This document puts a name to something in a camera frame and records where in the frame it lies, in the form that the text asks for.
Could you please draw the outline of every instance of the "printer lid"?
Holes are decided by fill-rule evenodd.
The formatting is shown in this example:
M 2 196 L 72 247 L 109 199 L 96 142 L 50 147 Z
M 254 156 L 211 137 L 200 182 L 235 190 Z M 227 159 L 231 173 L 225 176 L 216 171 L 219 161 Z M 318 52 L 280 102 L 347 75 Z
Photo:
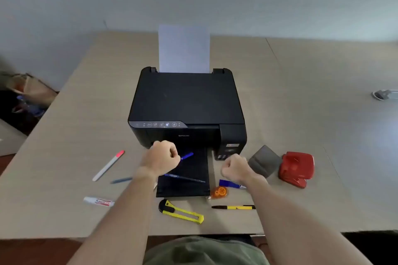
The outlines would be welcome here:
M 156 72 L 145 67 L 135 91 L 129 121 L 181 121 L 186 125 L 244 124 L 234 77 L 213 73 Z

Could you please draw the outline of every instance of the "wooden table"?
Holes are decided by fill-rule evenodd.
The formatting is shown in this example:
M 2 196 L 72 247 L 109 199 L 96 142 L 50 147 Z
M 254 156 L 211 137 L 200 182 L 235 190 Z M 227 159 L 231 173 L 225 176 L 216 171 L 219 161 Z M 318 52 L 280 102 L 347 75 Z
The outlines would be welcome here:
M 370 96 L 396 89 L 393 43 L 211 39 L 211 68 L 232 70 L 246 120 L 249 158 L 263 144 L 277 154 L 311 153 L 306 189 L 271 176 L 272 186 L 339 231 L 398 228 L 398 103 Z M 81 65 L 0 177 L 0 238 L 87 237 L 108 210 L 84 196 L 116 199 L 144 148 L 127 116 L 142 67 L 158 67 L 157 34 L 101 33 Z M 99 181 L 92 177 L 121 149 Z M 210 178 L 221 162 L 210 159 Z M 213 210 L 205 198 L 172 200 L 204 214 L 201 225 L 162 215 L 153 202 L 150 235 L 253 233 L 255 211 Z M 251 204 L 231 189 L 223 204 Z

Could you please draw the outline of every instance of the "white paper sheet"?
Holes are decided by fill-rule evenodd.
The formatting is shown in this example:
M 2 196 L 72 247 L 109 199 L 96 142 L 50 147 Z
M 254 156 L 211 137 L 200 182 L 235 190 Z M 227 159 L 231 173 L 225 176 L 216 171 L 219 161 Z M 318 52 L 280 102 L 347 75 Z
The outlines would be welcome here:
M 202 26 L 159 26 L 160 72 L 210 72 L 210 34 Z

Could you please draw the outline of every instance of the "white marker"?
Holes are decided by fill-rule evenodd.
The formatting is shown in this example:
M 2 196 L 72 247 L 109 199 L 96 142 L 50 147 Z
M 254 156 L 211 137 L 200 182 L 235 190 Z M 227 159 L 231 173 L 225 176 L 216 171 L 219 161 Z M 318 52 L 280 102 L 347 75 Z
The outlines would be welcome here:
M 105 167 L 103 167 L 102 170 L 97 173 L 97 175 L 94 176 L 93 181 L 97 181 L 123 154 L 124 150 L 117 153 L 116 156 L 113 157 L 111 161 L 108 162 Z
M 96 197 L 84 197 L 83 201 L 90 204 L 103 205 L 106 207 L 112 207 L 115 204 L 115 202 L 112 200 L 101 199 Z

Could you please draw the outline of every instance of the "forearm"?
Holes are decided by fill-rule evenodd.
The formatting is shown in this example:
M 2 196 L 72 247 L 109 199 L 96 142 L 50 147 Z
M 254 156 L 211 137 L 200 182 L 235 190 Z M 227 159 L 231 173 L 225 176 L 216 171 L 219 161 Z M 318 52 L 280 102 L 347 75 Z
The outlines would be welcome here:
M 247 188 L 278 264 L 371 264 L 340 233 L 274 192 L 264 177 L 251 177 Z
M 69 265 L 142 264 L 155 181 L 141 167 Z

